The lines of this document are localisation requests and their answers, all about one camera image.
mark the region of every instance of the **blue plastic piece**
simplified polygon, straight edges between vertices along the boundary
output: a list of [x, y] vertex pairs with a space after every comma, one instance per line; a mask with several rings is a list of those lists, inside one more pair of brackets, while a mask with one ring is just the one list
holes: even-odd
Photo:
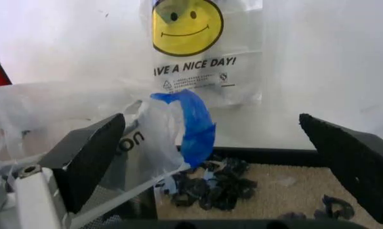
[[181, 154], [192, 168], [198, 167], [213, 152], [215, 140], [215, 124], [204, 102], [189, 90], [174, 94], [152, 94], [151, 98], [165, 101], [167, 104], [180, 101], [186, 127], [181, 143]]

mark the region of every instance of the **white plastic bag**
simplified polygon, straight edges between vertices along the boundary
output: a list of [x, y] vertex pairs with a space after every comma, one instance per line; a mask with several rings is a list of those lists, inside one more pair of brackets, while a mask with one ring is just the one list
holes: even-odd
[[260, 99], [262, 0], [142, 0], [157, 86], [209, 107]]
[[[123, 113], [126, 129], [118, 146], [121, 151], [73, 219], [75, 226], [82, 226], [164, 177], [196, 166], [213, 150], [215, 126], [200, 98], [189, 91], [151, 98], [149, 89], [133, 82], [0, 87], [0, 130], [5, 142], [0, 159], [45, 154], [70, 131]], [[180, 153], [175, 138], [182, 125]]]

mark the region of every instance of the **yellow smiley face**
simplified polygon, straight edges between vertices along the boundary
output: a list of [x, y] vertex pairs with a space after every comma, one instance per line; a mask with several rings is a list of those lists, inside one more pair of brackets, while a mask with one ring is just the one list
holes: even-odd
[[171, 56], [193, 56], [223, 33], [220, 9], [210, 0], [159, 0], [152, 13], [153, 46]]

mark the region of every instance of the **white backdrop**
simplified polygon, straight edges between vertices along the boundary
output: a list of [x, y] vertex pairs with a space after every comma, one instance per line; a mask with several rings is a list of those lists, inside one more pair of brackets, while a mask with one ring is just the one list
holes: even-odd
[[[138, 0], [0, 0], [0, 61], [14, 83], [151, 82]], [[218, 146], [313, 148], [307, 112], [383, 137], [383, 0], [265, 0], [262, 104], [212, 109]]]

